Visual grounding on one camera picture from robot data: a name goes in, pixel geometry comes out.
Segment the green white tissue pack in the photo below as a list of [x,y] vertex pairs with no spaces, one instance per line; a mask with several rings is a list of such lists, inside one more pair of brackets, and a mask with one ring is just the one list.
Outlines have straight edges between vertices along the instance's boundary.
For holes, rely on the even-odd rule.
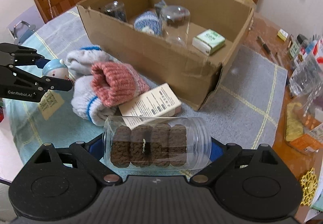
[[225,38],[214,30],[208,29],[192,40],[192,46],[210,56],[225,45]]

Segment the brown cardboard box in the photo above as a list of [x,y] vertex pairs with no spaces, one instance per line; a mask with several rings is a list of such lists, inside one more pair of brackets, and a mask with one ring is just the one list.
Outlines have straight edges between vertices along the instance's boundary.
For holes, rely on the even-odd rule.
[[[180,26],[163,22],[160,35],[135,29],[135,20],[160,1],[186,8],[190,19]],[[254,15],[234,0],[83,0],[77,9],[92,43],[151,81],[167,83],[194,110],[217,91]]]

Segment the snack bottle red label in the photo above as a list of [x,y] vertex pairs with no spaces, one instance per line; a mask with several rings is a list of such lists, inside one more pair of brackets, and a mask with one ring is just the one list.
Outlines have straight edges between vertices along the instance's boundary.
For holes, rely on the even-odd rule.
[[316,45],[317,40],[308,41],[304,40],[299,48],[298,53],[294,57],[294,59],[291,61],[291,69],[294,70],[296,67],[300,65],[301,62],[303,62],[307,56],[311,53],[314,46]]

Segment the snowman figurine blue hat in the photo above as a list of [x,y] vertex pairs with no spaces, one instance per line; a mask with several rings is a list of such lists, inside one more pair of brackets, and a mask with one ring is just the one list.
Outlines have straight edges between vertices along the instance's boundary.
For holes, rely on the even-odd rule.
[[42,76],[69,80],[68,67],[63,59],[50,60],[43,67]]

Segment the pink knitted sock roll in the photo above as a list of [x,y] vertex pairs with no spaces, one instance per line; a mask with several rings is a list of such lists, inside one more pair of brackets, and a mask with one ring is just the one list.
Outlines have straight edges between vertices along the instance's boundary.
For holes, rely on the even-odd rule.
[[91,67],[91,74],[91,87],[107,107],[127,103],[150,90],[149,85],[130,64],[98,62]]

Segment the gold ornament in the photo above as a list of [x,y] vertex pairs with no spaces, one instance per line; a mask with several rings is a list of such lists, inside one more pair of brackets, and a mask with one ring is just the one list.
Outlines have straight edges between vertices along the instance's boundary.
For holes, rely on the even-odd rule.
[[299,180],[303,192],[301,206],[311,206],[318,189],[318,178],[314,167],[307,171]]

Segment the pink white carton box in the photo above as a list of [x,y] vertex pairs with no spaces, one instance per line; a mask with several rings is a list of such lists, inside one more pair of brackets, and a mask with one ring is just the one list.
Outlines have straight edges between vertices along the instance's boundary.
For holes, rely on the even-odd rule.
[[167,83],[153,88],[130,102],[119,105],[125,124],[134,129],[156,117],[172,117],[181,111],[182,102]]

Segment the white blue striped sock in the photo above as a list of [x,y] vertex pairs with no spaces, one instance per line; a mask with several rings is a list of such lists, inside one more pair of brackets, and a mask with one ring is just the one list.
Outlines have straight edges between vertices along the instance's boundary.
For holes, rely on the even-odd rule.
[[113,61],[114,58],[103,51],[100,46],[92,45],[69,52],[65,59],[69,72],[78,79],[91,75],[95,63]]

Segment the small jar dark lid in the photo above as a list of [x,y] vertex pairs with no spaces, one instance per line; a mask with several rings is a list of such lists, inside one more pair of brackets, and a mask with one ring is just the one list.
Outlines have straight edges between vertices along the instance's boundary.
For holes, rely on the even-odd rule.
[[294,59],[301,49],[301,45],[305,43],[308,44],[308,39],[303,34],[298,34],[298,36],[294,39],[292,45],[288,49],[288,56],[290,59]]

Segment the jar with brown cookies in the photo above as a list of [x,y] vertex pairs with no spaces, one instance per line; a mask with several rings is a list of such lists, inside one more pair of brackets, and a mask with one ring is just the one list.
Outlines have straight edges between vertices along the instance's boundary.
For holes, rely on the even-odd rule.
[[211,142],[199,117],[109,116],[104,162],[129,171],[196,170],[208,164]]

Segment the blue knitted sock roll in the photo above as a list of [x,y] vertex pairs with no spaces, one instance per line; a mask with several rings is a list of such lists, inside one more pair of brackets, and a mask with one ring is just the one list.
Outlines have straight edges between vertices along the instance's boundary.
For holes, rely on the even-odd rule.
[[143,33],[162,35],[162,22],[152,11],[146,11],[135,19],[134,28]]

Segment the yellow sticky note pad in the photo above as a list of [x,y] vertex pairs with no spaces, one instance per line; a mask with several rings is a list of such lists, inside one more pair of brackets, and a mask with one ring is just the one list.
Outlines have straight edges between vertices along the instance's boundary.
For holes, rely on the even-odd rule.
[[285,42],[288,38],[288,33],[286,31],[284,31],[283,29],[280,29],[277,33],[277,37]]

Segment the clear plastic cup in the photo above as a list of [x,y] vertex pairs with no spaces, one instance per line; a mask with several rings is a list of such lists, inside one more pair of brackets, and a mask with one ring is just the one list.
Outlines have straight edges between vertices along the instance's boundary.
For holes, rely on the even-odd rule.
[[181,47],[187,46],[190,11],[178,5],[169,5],[161,11],[163,36],[168,43]]

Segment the clear water bottle red label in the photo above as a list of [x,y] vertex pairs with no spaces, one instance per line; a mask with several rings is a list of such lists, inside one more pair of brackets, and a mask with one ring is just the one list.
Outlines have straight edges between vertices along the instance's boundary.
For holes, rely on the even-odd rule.
[[294,96],[309,93],[322,81],[322,68],[311,53],[299,64],[290,77],[290,91]]

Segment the clear jar black lid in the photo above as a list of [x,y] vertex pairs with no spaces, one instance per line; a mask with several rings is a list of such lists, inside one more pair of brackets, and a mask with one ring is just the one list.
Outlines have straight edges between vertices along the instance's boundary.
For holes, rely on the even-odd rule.
[[310,93],[298,96],[293,112],[305,128],[312,130],[322,124],[322,122],[315,117],[316,109],[322,111],[321,87],[312,90]]

